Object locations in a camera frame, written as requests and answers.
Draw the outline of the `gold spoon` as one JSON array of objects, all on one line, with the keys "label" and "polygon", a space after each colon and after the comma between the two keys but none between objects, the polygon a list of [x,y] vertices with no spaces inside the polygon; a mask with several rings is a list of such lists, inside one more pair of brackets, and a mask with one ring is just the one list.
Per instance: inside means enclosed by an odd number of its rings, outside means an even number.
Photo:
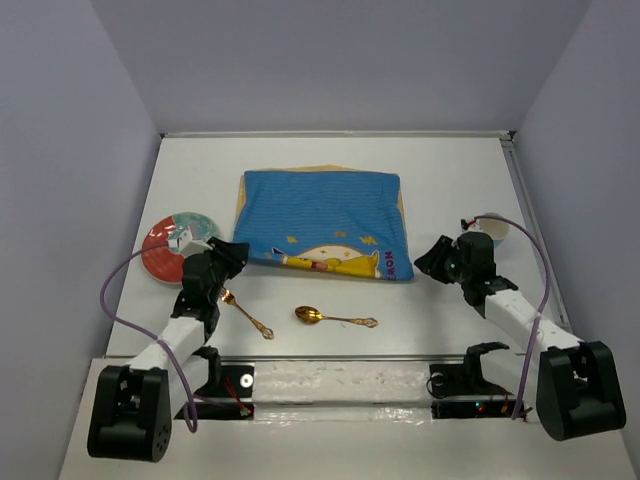
[{"label": "gold spoon", "polygon": [[379,322],[375,318],[350,318],[350,317],[338,317],[330,316],[321,313],[318,309],[311,306],[299,306],[294,310],[294,314],[298,320],[305,324],[317,324],[321,321],[339,321],[346,322],[354,325],[364,326],[366,328],[376,328]]}]

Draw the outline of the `blue pikachu placemat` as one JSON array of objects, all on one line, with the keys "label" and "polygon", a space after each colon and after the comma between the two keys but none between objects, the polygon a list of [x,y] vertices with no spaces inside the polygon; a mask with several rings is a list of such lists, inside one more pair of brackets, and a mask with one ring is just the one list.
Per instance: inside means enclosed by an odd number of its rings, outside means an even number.
[{"label": "blue pikachu placemat", "polygon": [[396,174],[252,170],[233,239],[253,262],[387,281],[413,267]]}]

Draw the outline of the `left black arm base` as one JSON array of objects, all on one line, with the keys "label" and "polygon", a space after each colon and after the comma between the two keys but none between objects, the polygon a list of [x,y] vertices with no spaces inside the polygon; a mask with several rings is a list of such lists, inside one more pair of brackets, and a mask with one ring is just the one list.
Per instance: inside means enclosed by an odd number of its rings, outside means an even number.
[{"label": "left black arm base", "polygon": [[199,420],[252,420],[255,367],[252,364],[223,363],[217,385],[195,392]]}]

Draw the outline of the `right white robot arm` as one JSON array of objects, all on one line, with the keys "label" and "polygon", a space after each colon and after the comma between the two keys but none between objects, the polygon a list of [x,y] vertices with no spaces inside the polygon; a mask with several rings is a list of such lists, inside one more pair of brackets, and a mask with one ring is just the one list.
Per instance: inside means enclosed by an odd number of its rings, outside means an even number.
[{"label": "right white robot arm", "polygon": [[467,304],[524,351],[517,357],[503,342],[483,342],[468,347],[459,363],[431,365],[427,388],[434,399],[504,394],[508,413],[534,412],[556,441],[626,425],[612,351],[563,330],[498,275],[489,235],[442,236],[414,264],[442,284],[459,285]]}]

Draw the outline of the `gold fork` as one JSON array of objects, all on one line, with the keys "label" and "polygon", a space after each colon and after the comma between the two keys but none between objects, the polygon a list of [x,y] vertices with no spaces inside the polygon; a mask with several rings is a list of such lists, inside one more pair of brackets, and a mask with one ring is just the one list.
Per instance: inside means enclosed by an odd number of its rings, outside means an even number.
[{"label": "gold fork", "polygon": [[263,323],[261,323],[259,320],[257,320],[254,316],[252,316],[246,309],[244,309],[238,302],[236,297],[234,296],[234,294],[226,288],[223,288],[221,293],[220,293],[220,299],[228,304],[231,305],[233,307],[235,307],[237,310],[239,310],[254,326],[255,329],[257,329],[262,338],[265,340],[273,340],[275,338],[274,332],[271,328],[265,326]]}]

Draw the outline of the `red and teal plate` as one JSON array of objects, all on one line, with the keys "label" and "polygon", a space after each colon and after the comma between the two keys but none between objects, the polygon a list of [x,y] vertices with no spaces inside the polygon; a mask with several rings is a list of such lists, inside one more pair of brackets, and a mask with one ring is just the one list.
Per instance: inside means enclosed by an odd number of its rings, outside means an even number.
[{"label": "red and teal plate", "polygon": [[143,240],[142,265],[155,280],[179,285],[187,256],[200,253],[220,229],[208,216],[195,212],[172,214],[154,225]]}]

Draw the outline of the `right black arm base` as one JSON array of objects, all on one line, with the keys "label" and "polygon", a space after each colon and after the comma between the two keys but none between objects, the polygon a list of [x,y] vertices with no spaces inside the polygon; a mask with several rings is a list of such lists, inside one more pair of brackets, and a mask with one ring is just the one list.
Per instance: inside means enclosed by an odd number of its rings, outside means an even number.
[{"label": "right black arm base", "polygon": [[429,366],[427,393],[435,420],[509,418],[516,395],[484,380],[474,380],[462,363]]}]

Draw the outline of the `blue mug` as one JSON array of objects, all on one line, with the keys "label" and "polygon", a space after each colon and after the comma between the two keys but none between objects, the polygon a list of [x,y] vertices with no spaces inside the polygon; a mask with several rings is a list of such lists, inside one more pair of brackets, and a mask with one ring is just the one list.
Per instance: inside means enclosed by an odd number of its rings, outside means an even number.
[{"label": "blue mug", "polygon": [[487,212],[476,219],[478,229],[487,234],[493,241],[493,246],[498,247],[508,236],[510,225],[502,220],[498,213]]}]

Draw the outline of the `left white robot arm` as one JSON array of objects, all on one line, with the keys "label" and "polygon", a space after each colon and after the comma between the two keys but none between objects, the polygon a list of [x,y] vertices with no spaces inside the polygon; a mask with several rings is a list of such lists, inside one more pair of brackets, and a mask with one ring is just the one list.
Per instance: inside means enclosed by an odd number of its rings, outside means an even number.
[{"label": "left white robot arm", "polygon": [[221,383],[220,355],[209,343],[220,318],[218,302],[226,281],[246,266],[249,249],[212,237],[186,257],[181,289],[158,334],[106,313],[150,342],[128,363],[100,372],[87,436],[91,457],[158,462],[176,416],[197,431],[196,393],[209,395]]}]

